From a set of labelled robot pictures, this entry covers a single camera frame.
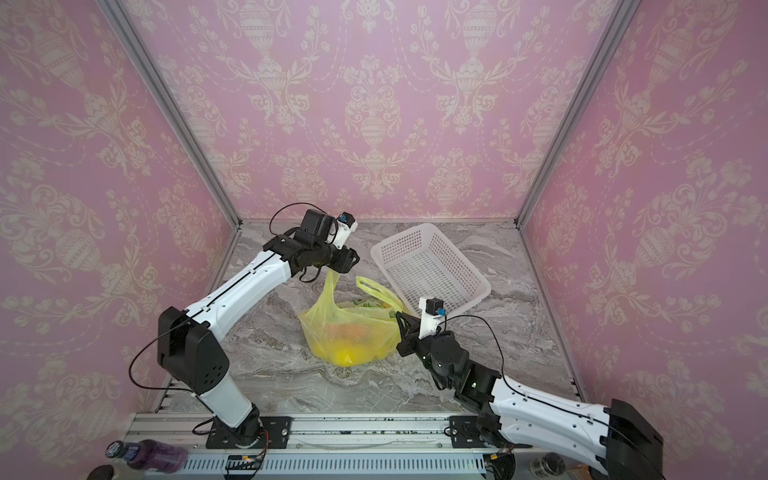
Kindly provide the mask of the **yellow plastic bag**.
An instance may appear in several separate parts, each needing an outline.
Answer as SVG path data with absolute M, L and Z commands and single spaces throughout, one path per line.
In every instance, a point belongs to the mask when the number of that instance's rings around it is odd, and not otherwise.
M 338 367 L 353 367 L 391 355 L 401 341 L 396 314 L 407 310 L 384 285 L 358 276 L 356 286 L 365 297 L 338 303 L 340 275 L 330 270 L 314 305 L 299 315 L 312 354 Z

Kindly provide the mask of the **white plastic basket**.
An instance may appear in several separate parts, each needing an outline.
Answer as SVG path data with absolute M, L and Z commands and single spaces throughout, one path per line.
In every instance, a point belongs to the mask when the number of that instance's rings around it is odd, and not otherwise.
M 371 257 L 413 312 L 424 297 L 441 299 L 448 314 L 461 315 L 491 293 L 485 276 L 430 223 L 380 241 L 371 248 Z

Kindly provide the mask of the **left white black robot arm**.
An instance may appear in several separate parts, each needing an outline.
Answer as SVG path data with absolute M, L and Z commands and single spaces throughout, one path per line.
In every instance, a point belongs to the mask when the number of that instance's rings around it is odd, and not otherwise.
M 314 267 L 348 273 L 359 261 L 346 245 L 355 217 L 309 209 L 299 226 L 275 233 L 262 251 L 218 289 L 191 305 L 166 309 L 158 320 L 157 362 L 212 414 L 239 447 L 262 436 L 258 407 L 236 385 L 221 346 L 232 328 L 278 286 Z

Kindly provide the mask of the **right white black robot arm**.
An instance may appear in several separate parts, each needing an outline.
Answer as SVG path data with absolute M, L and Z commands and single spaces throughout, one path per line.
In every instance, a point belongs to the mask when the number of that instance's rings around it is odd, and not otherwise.
M 398 353 L 417 356 L 438 389 L 475 413 L 483 442 L 546 449 L 600 479 L 663 478 L 663 437 L 630 403 L 585 403 L 528 387 L 471 359 L 443 319 L 399 312 L 396 322 Z

